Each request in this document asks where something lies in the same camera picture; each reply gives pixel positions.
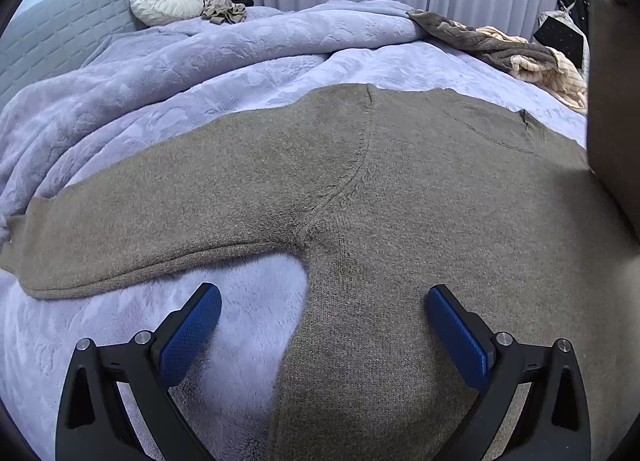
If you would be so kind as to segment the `olive brown knit sweater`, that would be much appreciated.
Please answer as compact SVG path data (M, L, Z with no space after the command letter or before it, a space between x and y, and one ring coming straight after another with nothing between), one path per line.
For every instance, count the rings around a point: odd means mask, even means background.
M637 418L638 240L579 142L525 110L337 83L1 213L1 278L38 301L273 254L306 292L257 460L434 457L474 398L427 325L436 283L523 341L575 345L593 459Z

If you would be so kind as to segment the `black sparkly hanging garment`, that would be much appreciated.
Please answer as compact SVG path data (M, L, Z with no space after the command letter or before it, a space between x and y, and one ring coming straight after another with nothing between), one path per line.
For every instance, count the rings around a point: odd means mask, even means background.
M562 10L541 13L533 38L536 42L563 53L578 70L584 69L589 55L587 38L569 14Z

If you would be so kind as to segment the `cream striped garment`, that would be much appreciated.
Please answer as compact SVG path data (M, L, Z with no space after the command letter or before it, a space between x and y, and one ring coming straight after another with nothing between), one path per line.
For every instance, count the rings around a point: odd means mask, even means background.
M587 114L587 82L562 52L529 43L520 36L508 36L491 26L476 28L476 31L487 36L487 42L497 49L495 53L477 55L486 64L537 85L578 114Z

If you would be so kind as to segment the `dark brown fleece garment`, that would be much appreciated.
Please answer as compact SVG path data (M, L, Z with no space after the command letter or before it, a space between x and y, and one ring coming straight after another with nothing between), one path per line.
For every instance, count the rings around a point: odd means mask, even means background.
M524 80L525 72L559 70L558 60L543 46L502 40L434 12L409 10L408 16L432 38L513 77Z

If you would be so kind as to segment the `grey quilted headboard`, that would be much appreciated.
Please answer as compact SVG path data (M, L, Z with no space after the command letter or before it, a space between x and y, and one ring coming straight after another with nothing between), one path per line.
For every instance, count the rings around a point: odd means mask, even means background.
M129 0L43 0L1 36L1 103L26 86L80 68L115 33L144 28Z

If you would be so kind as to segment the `lavender plush bed blanket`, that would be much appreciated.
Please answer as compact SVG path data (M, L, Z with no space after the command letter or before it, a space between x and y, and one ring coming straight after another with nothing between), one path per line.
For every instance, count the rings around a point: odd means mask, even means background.
M1 112L1 213L22 213L32 197L53 197L224 114L294 103L337 83L452 88L525 110L576 142L586 138L585 118L537 86L427 42L406 4L332 0L291 13L255 6L237 25L194 18L114 34L81 68L23 88ZM54 456L78 339L127 340L160 323L203 281L220 288L220 325L176 400L218 458L262 456L273 385L306 292L302 265L283 254L67 301L33 299L3 275L1 399L39 458Z

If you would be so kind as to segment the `small beige crumpled garment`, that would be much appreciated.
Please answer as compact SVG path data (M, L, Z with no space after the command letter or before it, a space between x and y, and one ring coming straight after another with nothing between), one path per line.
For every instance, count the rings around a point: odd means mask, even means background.
M239 24L246 19L246 6L231 0L204 0L201 18L214 25Z

